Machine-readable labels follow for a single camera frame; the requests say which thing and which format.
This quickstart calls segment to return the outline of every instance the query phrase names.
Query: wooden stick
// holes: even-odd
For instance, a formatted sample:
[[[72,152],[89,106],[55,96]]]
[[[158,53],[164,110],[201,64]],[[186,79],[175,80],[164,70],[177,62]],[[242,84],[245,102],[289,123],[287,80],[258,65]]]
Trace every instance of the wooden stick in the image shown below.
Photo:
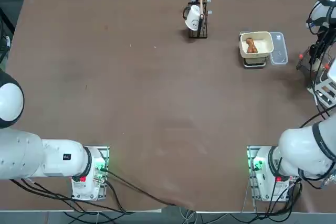
[[[199,0],[200,18],[203,19],[203,0]]]

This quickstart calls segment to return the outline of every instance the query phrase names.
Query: brown table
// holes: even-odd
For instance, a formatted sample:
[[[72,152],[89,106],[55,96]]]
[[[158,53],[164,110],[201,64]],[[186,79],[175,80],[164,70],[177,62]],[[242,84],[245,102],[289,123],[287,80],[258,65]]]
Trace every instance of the brown table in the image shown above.
[[[276,145],[316,113],[295,70],[316,40],[305,29],[316,0],[212,0],[209,37],[194,41],[182,18],[188,1],[25,0],[8,65],[26,95],[15,128],[110,145],[110,168],[149,193],[194,210],[241,211],[246,146]],[[288,64],[243,69],[243,30],[281,31]],[[69,192],[64,178],[41,181]],[[114,183],[126,209],[163,207]],[[10,182],[1,188],[3,210],[67,209]],[[335,193],[304,185],[295,210],[335,212]],[[116,207],[112,195],[101,204]]]

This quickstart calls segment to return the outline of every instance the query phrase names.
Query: white mug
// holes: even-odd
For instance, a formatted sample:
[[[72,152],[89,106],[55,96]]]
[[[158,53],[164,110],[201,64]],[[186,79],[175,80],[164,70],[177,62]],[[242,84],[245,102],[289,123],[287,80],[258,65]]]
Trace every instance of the white mug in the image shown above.
[[[185,17],[184,13],[189,10],[188,15]],[[200,17],[200,7],[198,5],[192,5],[191,7],[186,7],[183,10],[183,18],[185,19],[185,24],[192,31],[197,31],[198,22]]]

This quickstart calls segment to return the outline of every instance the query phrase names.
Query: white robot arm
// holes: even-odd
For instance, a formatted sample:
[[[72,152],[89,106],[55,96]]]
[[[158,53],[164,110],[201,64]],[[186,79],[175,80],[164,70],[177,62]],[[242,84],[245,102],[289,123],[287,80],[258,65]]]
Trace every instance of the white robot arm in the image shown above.
[[[335,126],[336,114],[311,126],[284,131],[278,146],[261,147],[253,160],[261,199],[275,201],[288,188],[290,176],[321,180],[325,185],[334,179]]]
[[[72,140],[45,140],[8,128],[21,116],[24,94],[10,75],[0,71],[0,179],[71,177],[72,196],[97,200],[105,188],[106,160],[95,147]]]

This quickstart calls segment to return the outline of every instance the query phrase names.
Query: plastic container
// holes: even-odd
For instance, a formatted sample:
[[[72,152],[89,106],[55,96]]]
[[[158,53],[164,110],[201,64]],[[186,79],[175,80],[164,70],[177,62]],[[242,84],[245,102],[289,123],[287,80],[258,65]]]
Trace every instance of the plastic container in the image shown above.
[[[246,39],[252,38],[254,45],[258,49],[256,53],[247,53],[248,44]],[[256,31],[252,33],[243,33],[240,37],[239,42],[240,54],[243,58],[262,58],[267,57],[271,52],[273,52],[274,46],[271,34],[267,31]]]
[[[285,65],[288,62],[287,48],[284,35],[279,31],[270,32],[274,50],[269,54],[272,65]]]

